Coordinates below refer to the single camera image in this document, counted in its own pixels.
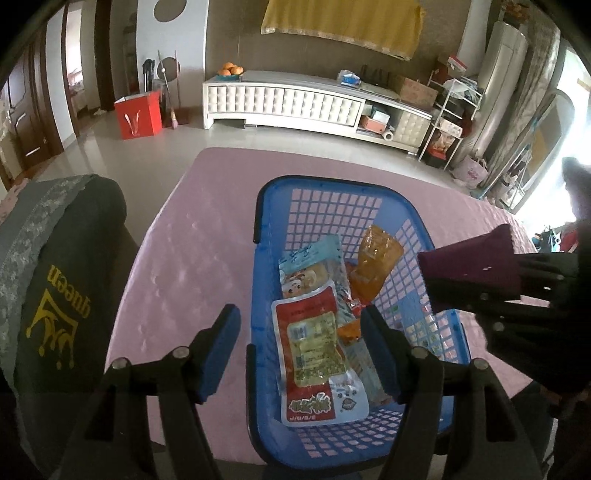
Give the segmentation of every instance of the red box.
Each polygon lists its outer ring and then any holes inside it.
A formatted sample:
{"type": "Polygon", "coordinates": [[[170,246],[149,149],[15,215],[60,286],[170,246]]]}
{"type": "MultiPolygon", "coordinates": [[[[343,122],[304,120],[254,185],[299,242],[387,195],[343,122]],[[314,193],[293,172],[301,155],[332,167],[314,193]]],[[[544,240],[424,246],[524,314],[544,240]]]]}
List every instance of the red box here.
{"type": "Polygon", "coordinates": [[[361,115],[361,119],[359,120],[359,126],[371,132],[383,134],[386,131],[386,127],[388,125],[383,124],[382,122],[378,122],[377,120],[374,120],[373,118],[370,118],[367,115],[361,115]]]}

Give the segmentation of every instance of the paper towel roll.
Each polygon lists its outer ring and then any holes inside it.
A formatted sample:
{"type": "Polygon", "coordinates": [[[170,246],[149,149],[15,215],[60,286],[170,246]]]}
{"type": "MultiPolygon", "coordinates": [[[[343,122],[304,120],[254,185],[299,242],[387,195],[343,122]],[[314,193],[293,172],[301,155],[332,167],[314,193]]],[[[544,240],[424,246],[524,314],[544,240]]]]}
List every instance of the paper towel roll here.
{"type": "Polygon", "coordinates": [[[394,132],[392,132],[390,129],[387,129],[382,134],[382,138],[388,142],[391,142],[392,139],[394,138],[394,132]]]}

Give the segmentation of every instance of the doorway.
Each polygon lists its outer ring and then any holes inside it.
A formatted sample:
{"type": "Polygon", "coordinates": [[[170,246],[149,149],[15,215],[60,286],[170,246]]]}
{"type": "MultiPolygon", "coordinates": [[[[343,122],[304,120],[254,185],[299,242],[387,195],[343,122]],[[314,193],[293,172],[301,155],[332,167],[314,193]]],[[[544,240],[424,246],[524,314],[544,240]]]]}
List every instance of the doorway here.
{"type": "Polygon", "coordinates": [[[72,126],[77,137],[88,131],[90,127],[100,118],[95,115],[99,110],[98,105],[89,104],[89,96],[92,93],[85,89],[85,76],[89,84],[89,72],[86,75],[82,69],[82,50],[80,35],[82,31],[82,8],[84,2],[71,2],[66,5],[64,12],[64,23],[62,28],[62,60],[64,69],[64,88],[72,126]]]}

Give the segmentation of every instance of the white tv cabinet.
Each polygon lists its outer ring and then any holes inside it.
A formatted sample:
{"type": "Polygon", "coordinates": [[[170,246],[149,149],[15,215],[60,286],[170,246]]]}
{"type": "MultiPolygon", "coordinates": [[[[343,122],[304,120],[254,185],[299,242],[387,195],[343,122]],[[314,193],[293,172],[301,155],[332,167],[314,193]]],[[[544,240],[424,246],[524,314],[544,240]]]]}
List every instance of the white tv cabinet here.
{"type": "Polygon", "coordinates": [[[297,128],[356,138],[417,153],[432,115],[390,98],[337,84],[335,80],[295,73],[251,70],[240,81],[203,84],[203,123],[219,118],[243,119],[245,125],[297,128]],[[366,102],[390,113],[394,138],[358,127],[366,102]]]}

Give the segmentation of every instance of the barcode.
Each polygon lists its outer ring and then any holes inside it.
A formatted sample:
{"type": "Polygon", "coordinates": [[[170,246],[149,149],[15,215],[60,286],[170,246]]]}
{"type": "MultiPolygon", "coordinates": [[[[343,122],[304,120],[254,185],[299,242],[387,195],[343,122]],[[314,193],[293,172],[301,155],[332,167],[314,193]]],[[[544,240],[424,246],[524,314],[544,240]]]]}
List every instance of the barcode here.
{"type": "Polygon", "coordinates": [[[292,340],[302,340],[302,338],[306,338],[308,336],[308,329],[306,325],[301,325],[299,327],[292,327],[291,328],[291,338],[292,340]]]}

